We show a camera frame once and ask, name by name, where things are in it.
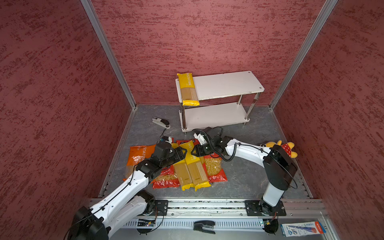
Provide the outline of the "yellow spaghetti pack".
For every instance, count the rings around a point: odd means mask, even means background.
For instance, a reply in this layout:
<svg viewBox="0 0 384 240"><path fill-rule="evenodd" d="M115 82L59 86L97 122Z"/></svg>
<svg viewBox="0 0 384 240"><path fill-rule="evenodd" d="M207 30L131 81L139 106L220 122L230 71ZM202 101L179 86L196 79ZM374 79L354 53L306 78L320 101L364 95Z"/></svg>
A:
<svg viewBox="0 0 384 240"><path fill-rule="evenodd" d="M181 148L182 157L184 157L184 159L173 164L175 176L178 178L183 191L195 187L185 160L187 152L187 149Z"/></svg>
<svg viewBox="0 0 384 240"><path fill-rule="evenodd" d="M177 74L181 90L182 104L188 107L200 105L192 73Z"/></svg>
<svg viewBox="0 0 384 240"><path fill-rule="evenodd" d="M181 148L187 150L186 154L186 164L189 170L189 173L192 177L193 187L195 191L202 188L209 188L211 186L206 170L205 165L203 164L203 157L196 157L192 155L192 150L195 145L193 141L189 141L180 145Z"/></svg>

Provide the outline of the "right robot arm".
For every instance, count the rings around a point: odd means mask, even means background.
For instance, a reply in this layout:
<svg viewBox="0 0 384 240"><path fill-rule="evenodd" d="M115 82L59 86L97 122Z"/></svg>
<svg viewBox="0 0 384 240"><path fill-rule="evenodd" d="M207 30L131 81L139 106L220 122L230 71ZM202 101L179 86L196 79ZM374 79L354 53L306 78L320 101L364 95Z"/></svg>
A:
<svg viewBox="0 0 384 240"><path fill-rule="evenodd" d="M191 154L195 157L205 157L216 154L225 162L235 157L250 161L264 168L269 184L259 201L257 212L264 216L278 214L282 209L281 198L285 191L295 182L294 176L298 166L294 163L298 154L293 151L295 144L282 141L268 142L262 146L255 146L241 142L229 136L222 136L222 132L215 136L209 135L212 128L204 130L194 129L193 134L198 144L194 146Z"/></svg>

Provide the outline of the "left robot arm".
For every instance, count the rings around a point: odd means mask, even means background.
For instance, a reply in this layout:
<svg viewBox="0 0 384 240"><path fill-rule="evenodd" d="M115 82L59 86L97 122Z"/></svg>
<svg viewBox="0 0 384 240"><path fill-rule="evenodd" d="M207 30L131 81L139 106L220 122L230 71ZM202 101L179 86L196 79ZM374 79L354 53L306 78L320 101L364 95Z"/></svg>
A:
<svg viewBox="0 0 384 240"><path fill-rule="evenodd" d="M173 148L168 142L159 142L150 158L134 166L132 174L111 194L90 208L81 207L65 234L66 240L108 240L134 217L150 214L154 196L145 188L164 168L185 159L187 150Z"/></svg>

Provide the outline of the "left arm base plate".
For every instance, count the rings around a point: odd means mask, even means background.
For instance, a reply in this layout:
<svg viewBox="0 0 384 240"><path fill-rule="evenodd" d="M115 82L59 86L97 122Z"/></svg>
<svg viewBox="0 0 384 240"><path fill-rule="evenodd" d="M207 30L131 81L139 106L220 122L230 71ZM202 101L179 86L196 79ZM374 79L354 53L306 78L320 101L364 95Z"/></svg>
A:
<svg viewBox="0 0 384 240"><path fill-rule="evenodd" d="M168 211L168 200L153 200L147 203L147 206L142 213L143 216L157 216L159 213L162 215L167 215Z"/></svg>

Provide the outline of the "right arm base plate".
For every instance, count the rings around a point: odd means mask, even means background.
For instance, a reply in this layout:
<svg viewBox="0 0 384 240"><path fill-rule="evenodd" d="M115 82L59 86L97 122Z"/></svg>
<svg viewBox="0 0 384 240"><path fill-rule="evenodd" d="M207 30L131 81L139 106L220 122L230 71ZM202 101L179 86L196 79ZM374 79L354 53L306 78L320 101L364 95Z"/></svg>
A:
<svg viewBox="0 0 384 240"><path fill-rule="evenodd" d="M278 201L277 205L272 207L264 200L246 200L245 209L247 216L285 217L287 215L282 201Z"/></svg>

